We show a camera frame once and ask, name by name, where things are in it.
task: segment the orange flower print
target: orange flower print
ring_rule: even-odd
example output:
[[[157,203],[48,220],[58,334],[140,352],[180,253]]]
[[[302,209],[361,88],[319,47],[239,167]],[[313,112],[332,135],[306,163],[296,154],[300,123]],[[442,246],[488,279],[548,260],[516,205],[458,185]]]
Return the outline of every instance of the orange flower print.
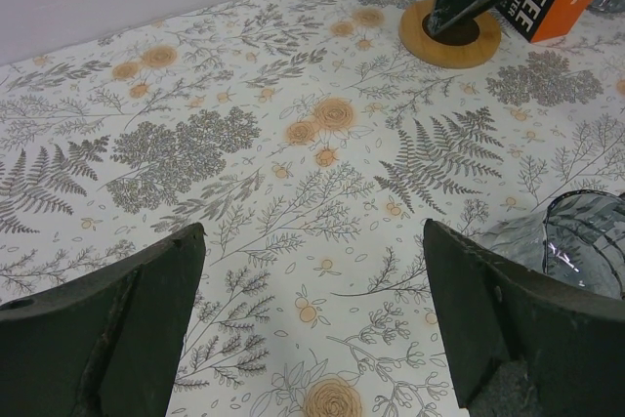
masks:
[[[330,131],[350,127],[354,122],[354,109],[349,101],[341,98],[328,98],[314,109],[316,122]]]
[[[38,67],[43,67],[46,63],[51,63],[50,58],[48,56],[39,56],[32,60],[32,63],[37,65]]]
[[[525,131],[523,138],[528,142],[545,142],[542,139],[538,139],[538,135],[534,131]]]
[[[373,47],[373,44],[370,39],[361,39],[355,43],[355,46],[359,51],[368,51]]]
[[[219,103],[227,103],[227,102],[231,102],[231,97],[233,97],[234,95],[236,95],[236,93],[231,93],[230,92],[230,88],[228,88],[227,90],[225,90],[222,93],[218,93],[217,94],[217,101]]]
[[[461,83],[460,90],[465,92],[467,95],[479,95],[479,91],[476,90],[476,82],[472,83]]]
[[[330,325],[330,321],[320,313],[323,312],[319,305],[323,305],[326,300],[319,298],[313,301],[309,301],[306,285],[302,285],[302,291],[296,292],[297,298],[295,299],[295,308],[300,311],[300,320],[311,325],[311,329],[317,326],[319,323]]]
[[[393,217],[400,217],[402,219],[409,219],[410,216],[401,208],[401,204],[396,202],[392,196],[389,196],[389,202],[387,203],[387,212]]]
[[[293,146],[305,146],[314,140],[316,130],[311,122],[299,121],[286,130],[286,140]]]
[[[340,272],[333,271],[334,263],[331,259],[324,259],[321,261],[321,266],[318,268],[314,268],[313,271],[320,272],[319,277],[323,277],[324,275],[341,275]]]
[[[271,101],[271,98],[273,98],[273,95],[276,93],[277,91],[274,88],[265,88],[256,98],[258,98],[258,103],[266,103],[267,101]]]
[[[196,109],[198,107],[201,107],[203,105],[203,103],[204,103],[204,98],[205,97],[206,96],[193,98],[190,102],[188,102],[187,108],[188,109]]]
[[[304,398],[306,417],[362,417],[360,394],[339,376],[315,383]]]
[[[316,164],[322,168],[332,166],[335,161],[338,161],[338,158],[336,157],[336,150],[323,148],[317,153],[317,155],[314,156],[314,160],[316,161]]]
[[[288,180],[289,178],[293,176],[293,174],[290,171],[292,164],[293,164],[292,162],[278,163],[274,161],[273,166],[271,167],[271,170],[273,171],[275,176],[279,178],[280,180],[285,180],[285,179]]]
[[[139,72],[138,63],[121,63],[113,69],[113,78],[115,80],[127,80],[133,78]]]
[[[102,222],[102,220],[94,220],[90,218],[80,219],[80,221],[82,222],[80,224],[82,229],[92,229],[93,231],[96,230],[96,225]]]
[[[397,207],[396,205],[394,205],[392,202],[389,202],[387,204],[387,210],[389,211],[391,215],[394,215],[394,216],[401,215],[401,209]]]
[[[566,135],[560,129],[558,129],[558,126],[551,129],[551,133],[556,137],[566,137]]]
[[[130,98],[140,98],[147,93],[149,86],[146,83],[140,83],[130,89]]]
[[[523,150],[512,144],[510,145],[508,153],[512,155],[513,158],[521,158],[521,156],[523,155]]]
[[[330,31],[334,36],[345,38],[347,36],[352,36],[354,26],[348,21],[338,21],[330,26]]]
[[[506,200],[500,205],[500,207],[506,207],[506,212],[510,212],[511,210],[525,210],[517,204],[518,202],[514,197],[506,197]]]
[[[383,114],[386,114],[385,109],[387,107],[384,106],[381,103],[370,103],[367,106],[364,107],[364,110],[362,112],[368,113],[369,117],[373,116],[373,114],[375,114],[376,112],[382,112]]]
[[[341,59],[340,61],[332,61],[332,66],[334,67],[334,71],[338,72],[341,68],[349,68],[344,66],[345,59]]]
[[[432,326],[434,326],[435,324],[438,323],[438,318],[437,318],[437,314],[434,312],[429,312],[426,313],[426,322],[428,324],[431,324]]]
[[[352,14],[356,23],[367,28],[375,28],[384,23],[384,14],[379,9],[366,8],[356,10]]]
[[[529,111],[521,108],[521,107],[506,107],[510,111],[510,115],[517,119],[518,121],[526,121],[528,117],[531,117]]]
[[[625,97],[625,78],[621,78],[616,82],[616,91]]]
[[[167,45],[155,46],[141,56],[142,63],[149,68],[163,68],[176,61],[178,53]]]

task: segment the floral tablecloth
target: floral tablecloth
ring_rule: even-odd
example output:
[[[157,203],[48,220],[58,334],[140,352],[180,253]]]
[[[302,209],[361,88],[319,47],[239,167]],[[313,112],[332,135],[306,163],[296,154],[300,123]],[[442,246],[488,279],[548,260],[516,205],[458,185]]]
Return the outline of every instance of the floral tablecloth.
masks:
[[[168,415],[467,415],[423,222],[623,190],[625,31],[503,24],[446,70],[397,42],[413,1],[239,0],[0,68],[2,301],[200,221]]]

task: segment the gray leaf print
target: gray leaf print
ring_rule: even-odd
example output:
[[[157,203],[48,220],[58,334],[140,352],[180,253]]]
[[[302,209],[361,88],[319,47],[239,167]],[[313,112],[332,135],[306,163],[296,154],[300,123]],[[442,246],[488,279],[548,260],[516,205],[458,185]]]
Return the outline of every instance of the gray leaf print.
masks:
[[[46,88],[60,86],[65,80],[86,78],[92,73],[106,70],[109,67],[110,63],[101,61],[87,61],[82,65],[57,63],[43,72],[30,72],[16,78],[7,84],[7,90],[12,91],[27,87],[29,92],[41,92]]]
[[[301,15],[289,23],[276,4],[268,4],[253,19],[243,24],[243,29],[232,39],[238,39],[247,46],[262,49],[269,54],[291,56],[304,41],[316,35],[323,23],[313,21],[314,17]]]
[[[244,83],[249,88],[266,88],[277,85],[284,78],[301,77],[307,64],[320,63],[326,53],[327,51],[323,48],[315,49],[310,53],[297,53],[289,61],[279,59],[273,63],[267,63],[258,70],[257,77],[245,80]]]

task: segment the fern print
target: fern print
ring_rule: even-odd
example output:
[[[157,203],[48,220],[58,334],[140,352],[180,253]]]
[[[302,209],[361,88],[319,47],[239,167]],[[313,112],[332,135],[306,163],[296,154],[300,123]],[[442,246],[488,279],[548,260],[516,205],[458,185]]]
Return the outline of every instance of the fern print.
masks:
[[[268,288],[269,278],[266,271],[228,271],[229,298],[224,303],[207,301],[201,293],[196,294],[195,319],[185,336],[175,392],[209,386],[208,372],[218,384],[237,389],[245,383],[245,377],[267,371],[264,359],[269,351],[263,347],[266,338],[256,332],[256,323],[270,320],[269,304],[275,297],[258,297]]]
[[[176,204],[178,193],[188,192],[192,183],[224,170],[225,153],[249,148],[259,134],[256,117],[238,107],[226,117],[202,109],[175,129],[142,122],[136,131],[115,139],[111,159],[131,171],[106,183],[106,189],[131,214]]]
[[[21,221],[21,214],[62,212],[73,214],[73,209],[63,199],[63,194],[87,195],[76,177],[97,181],[96,172],[89,163],[102,162],[100,153],[106,152],[108,137],[82,144],[69,143],[67,155],[60,146],[54,154],[40,147],[35,161],[27,168],[26,150],[10,171],[0,162],[0,232],[36,233]]]
[[[426,205],[444,214],[435,202],[432,191],[442,189],[444,194],[476,194],[479,191],[463,186],[455,177],[494,177],[501,174],[485,161],[503,161],[497,153],[486,146],[503,145],[489,133],[496,131],[487,107],[465,113],[454,112],[455,119],[443,115],[442,120],[430,117],[433,135],[418,120],[416,137],[399,130],[401,149],[396,163],[380,161],[387,170],[388,178],[375,177],[382,189],[397,195],[414,213],[411,194],[417,195]]]

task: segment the wooden coaster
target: wooden coaster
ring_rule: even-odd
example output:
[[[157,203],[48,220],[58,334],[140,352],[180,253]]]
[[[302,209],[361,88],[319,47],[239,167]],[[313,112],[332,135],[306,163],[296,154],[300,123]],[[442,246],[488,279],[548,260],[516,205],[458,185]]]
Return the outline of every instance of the wooden coaster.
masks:
[[[432,39],[423,29],[424,19],[432,12],[434,0],[421,0],[406,9],[399,24],[399,38],[414,56],[445,68],[471,68],[495,55],[501,42],[501,27],[489,13],[474,20],[479,27],[477,39],[464,46],[449,46]]]

